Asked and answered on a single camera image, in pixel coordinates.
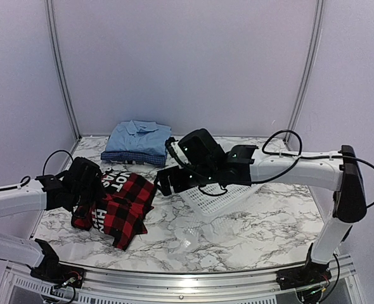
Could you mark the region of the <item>red black plaid shirt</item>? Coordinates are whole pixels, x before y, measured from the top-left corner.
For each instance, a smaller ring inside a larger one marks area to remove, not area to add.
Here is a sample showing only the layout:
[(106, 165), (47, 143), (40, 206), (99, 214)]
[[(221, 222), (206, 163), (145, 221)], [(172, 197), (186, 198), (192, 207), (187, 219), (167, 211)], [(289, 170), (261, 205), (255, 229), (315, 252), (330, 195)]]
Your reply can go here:
[(101, 179), (106, 196), (79, 206), (71, 218), (72, 227), (96, 229), (113, 238), (112, 246), (125, 251), (135, 236), (146, 234), (146, 215), (153, 210), (157, 186), (134, 172), (107, 170)]

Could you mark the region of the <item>white plastic basket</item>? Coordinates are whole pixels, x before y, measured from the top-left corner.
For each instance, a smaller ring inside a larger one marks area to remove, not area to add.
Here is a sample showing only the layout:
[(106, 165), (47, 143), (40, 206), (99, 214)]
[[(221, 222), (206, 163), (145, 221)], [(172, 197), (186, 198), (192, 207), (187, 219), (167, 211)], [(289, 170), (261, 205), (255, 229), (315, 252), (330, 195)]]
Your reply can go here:
[(252, 186), (229, 185), (226, 189), (228, 192), (220, 196), (205, 195), (198, 188), (193, 188), (182, 192), (180, 197), (197, 215), (212, 218), (232, 212), (253, 196), (261, 186), (262, 184)]

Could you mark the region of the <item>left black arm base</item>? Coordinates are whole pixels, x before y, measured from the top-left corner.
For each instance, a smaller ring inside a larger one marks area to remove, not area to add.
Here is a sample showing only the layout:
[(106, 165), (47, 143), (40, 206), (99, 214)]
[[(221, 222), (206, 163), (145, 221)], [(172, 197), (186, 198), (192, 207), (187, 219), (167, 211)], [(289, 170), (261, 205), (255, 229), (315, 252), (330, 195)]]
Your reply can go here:
[(41, 247), (44, 256), (39, 266), (30, 267), (32, 277), (59, 286), (68, 281), (75, 288), (82, 287), (85, 275), (83, 268), (60, 263), (60, 258), (49, 243), (41, 239), (35, 239), (35, 242)]

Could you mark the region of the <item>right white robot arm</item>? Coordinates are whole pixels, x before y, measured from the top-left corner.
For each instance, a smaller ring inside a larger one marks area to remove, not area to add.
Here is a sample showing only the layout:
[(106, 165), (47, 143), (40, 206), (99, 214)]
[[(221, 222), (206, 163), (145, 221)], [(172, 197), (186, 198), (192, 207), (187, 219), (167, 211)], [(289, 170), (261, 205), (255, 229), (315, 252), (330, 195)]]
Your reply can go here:
[(333, 210), (312, 245), (309, 261), (299, 268), (305, 284), (323, 273), (347, 231), (367, 213), (364, 184), (350, 146), (341, 151), (306, 153), (303, 156), (265, 152), (253, 145), (237, 145), (224, 152), (172, 143), (168, 151), (176, 165), (158, 171), (155, 183), (169, 196), (188, 189), (219, 184), (251, 186), (268, 182), (299, 184), (329, 189), (334, 193)]

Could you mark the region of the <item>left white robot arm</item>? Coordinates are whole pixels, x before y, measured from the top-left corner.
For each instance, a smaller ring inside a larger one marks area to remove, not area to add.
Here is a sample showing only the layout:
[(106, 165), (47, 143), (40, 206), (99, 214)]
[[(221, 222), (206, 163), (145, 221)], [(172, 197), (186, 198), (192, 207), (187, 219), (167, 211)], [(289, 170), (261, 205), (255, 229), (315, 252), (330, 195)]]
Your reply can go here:
[[(40, 175), (18, 184), (0, 187), (0, 218), (29, 211), (91, 205), (105, 196), (102, 171), (94, 162), (77, 157), (58, 175)], [(25, 240), (0, 233), (0, 259), (39, 269), (51, 282), (64, 276), (54, 249), (43, 240)]]

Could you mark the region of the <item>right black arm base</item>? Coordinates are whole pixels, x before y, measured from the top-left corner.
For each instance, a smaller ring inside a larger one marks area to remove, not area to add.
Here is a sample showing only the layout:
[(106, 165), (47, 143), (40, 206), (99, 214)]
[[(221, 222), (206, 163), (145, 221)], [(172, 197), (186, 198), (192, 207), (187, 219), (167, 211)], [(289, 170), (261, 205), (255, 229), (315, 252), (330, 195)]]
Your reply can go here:
[(281, 290), (299, 288), (316, 284), (332, 278), (329, 270), (329, 263), (320, 264), (311, 260), (313, 244), (310, 245), (306, 262), (303, 266), (290, 267), (278, 270), (276, 273), (276, 282)]

